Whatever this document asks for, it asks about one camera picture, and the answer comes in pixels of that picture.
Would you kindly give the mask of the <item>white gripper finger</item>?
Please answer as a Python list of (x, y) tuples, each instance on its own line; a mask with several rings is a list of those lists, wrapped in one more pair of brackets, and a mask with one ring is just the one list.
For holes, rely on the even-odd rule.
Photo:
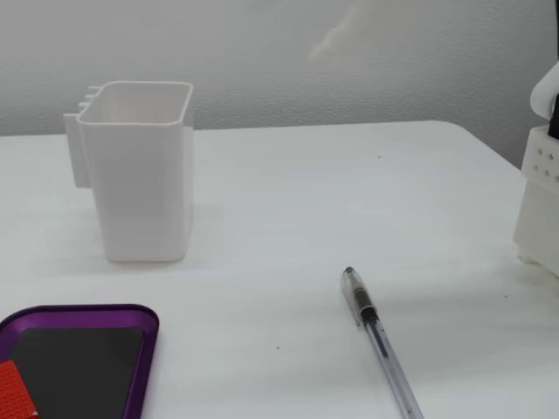
[(400, 40), (419, 26), (421, 15), (421, 1), (354, 1), (313, 47), (309, 63), (326, 65), (357, 46)]

